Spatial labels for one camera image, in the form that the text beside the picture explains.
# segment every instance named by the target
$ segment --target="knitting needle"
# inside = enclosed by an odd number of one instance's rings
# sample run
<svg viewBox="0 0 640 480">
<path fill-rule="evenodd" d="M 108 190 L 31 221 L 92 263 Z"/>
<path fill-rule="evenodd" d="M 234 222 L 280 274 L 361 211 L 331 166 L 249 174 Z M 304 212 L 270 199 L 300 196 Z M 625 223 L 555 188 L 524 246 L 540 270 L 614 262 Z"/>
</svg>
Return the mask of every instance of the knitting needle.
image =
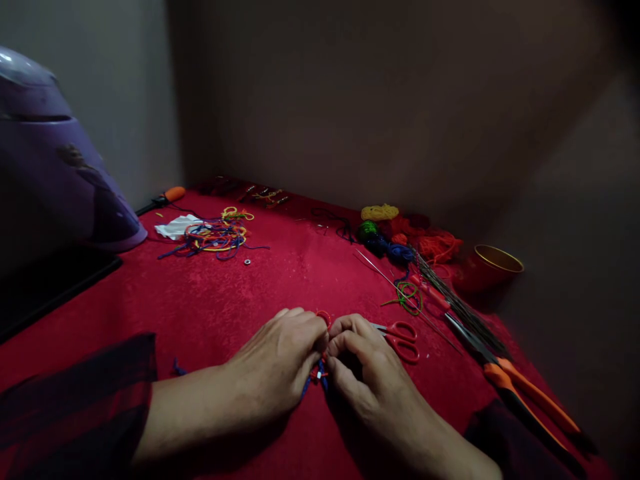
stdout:
<svg viewBox="0 0 640 480">
<path fill-rule="evenodd" d="M 391 284 L 391 286 L 392 286 L 393 288 L 395 288 L 396 290 L 398 290 L 398 293 L 400 293 L 400 295 L 402 295 L 402 296 L 405 298 L 405 300 L 406 300 L 407 302 L 409 302 L 409 304 L 410 304 L 413 308 L 415 308 L 415 309 L 420 313 L 420 315 L 422 315 L 422 316 L 425 318 L 425 320 L 426 320 L 427 322 L 429 322 L 429 324 L 430 324 L 431 328 L 433 328 L 434 330 L 436 330 L 436 332 L 438 332 L 438 334 L 440 334 L 440 336 L 441 336 L 442 338 L 444 338 L 444 340 L 446 340 L 446 341 L 448 342 L 448 344 L 450 344 L 450 346 L 452 346 L 452 347 L 456 350 L 456 352 L 458 352 L 460 355 L 462 355 L 462 352 L 458 349 L 458 347 L 456 347 L 456 346 L 455 346 L 455 344 L 454 344 L 451 340 L 449 340 L 449 339 L 445 336 L 445 334 L 444 334 L 444 333 L 442 333 L 442 332 L 440 331 L 440 329 L 439 329 L 438 327 L 436 327 L 436 326 L 433 324 L 433 322 L 429 319 L 429 317 L 428 317 L 428 316 L 426 316 L 426 315 L 424 314 L 424 312 L 422 312 L 422 310 L 421 310 L 421 309 L 419 309 L 419 308 L 418 308 L 418 306 L 417 306 L 416 304 L 414 304 L 414 302 L 412 302 L 412 301 L 411 301 L 411 299 L 410 299 L 408 296 L 406 296 L 406 295 L 404 294 L 404 292 L 402 292 L 402 290 L 400 290 L 398 287 L 396 287 L 396 286 L 394 285 L 394 283 L 393 283 L 391 280 L 389 280 L 389 279 L 387 278 L 387 276 L 386 276 L 384 273 L 382 273 L 382 272 L 378 269 L 378 267 L 376 267 L 376 266 L 373 264 L 373 262 L 371 262 L 371 260 L 369 260 L 369 259 L 365 256 L 365 254 L 364 254 L 364 253 L 362 253 L 362 252 L 361 252 L 360 250 L 358 250 L 358 249 L 356 249 L 356 252 L 358 252 L 360 255 L 362 255 L 362 257 L 363 257 L 366 261 L 368 261 L 368 262 L 369 262 L 369 264 L 370 264 L 373 268 L 375 268 L 375 269 L 376 269 L 376 271 L 377 271 L 380 275 L 382 275 L 382 276 L 384 277 L 384 279 L 385 279 L 386 281 L 388 281 L 388 282 Z"/>
</svg>

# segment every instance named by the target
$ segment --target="red scissors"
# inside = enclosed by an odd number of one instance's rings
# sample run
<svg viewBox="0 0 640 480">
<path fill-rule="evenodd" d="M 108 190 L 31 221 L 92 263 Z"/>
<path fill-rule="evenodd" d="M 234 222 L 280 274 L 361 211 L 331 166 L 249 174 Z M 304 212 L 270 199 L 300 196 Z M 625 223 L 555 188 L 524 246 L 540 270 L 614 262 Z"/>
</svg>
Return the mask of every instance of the red scissors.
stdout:
<svg viewBox="0 0 640 480">
<path fill-rule="evenodd" d="M 372 325 L 387 339 L 401 360 L 410 365 L 418 363 L 420 352 L 418 352 L 418 348 L 415 346 L 415 341 L 418 340 L 418 334 L 410 324 L 396 322 L 388 327 L 376 325 L 375 323 L 372 323 Z"/>
</svg>

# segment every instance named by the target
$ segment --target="purple appliance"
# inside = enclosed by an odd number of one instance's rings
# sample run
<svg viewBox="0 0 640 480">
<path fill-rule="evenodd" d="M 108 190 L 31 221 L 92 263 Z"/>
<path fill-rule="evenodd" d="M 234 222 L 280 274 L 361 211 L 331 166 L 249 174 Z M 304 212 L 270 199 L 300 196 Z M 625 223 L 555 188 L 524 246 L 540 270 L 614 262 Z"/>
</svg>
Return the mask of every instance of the purple appliance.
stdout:
<svg viewBox="0 0 640 480">
<path fill-rule="evenodd" d="M 147 231 L 58 88 L 55 76 L 0 47 L 0 164 L 83 243 L 124 251 Z"/>
</svg>

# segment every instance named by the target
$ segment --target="dark red sleeve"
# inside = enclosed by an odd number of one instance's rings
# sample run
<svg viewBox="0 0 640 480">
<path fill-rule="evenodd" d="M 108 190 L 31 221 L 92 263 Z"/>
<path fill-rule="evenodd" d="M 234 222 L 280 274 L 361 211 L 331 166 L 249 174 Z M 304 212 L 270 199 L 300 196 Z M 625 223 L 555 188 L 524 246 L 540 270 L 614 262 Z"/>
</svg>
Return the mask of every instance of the dark red sleeve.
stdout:
<svg viewBox="0 0 640 480">
<path fill-rule="evenodd" d="M 0 395 L 0 478 L 106 479 L 131 462 L 151 402 L 155 336 L 140 334 Z"/>
<path fill-rule="evenodd" d="M 474 414 L 465 438 L 500 466 L 505 480 L 574 479 L 500 400 Z"/>
</svg>

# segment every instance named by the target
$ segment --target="red cup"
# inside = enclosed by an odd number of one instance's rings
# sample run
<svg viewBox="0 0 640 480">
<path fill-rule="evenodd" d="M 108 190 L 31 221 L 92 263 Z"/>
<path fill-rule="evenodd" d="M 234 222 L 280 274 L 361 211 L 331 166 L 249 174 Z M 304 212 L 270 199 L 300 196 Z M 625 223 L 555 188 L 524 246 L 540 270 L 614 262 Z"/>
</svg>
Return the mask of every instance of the red cup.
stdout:
<svg viewBox="0 0 640 480">
<path fill-rule="evenodd" d="M 456 290 L 478 293 L 514 278 L 525 270 L 514 256 L 489 245 L 476 245 L 453 276 Z"/>
</svg>

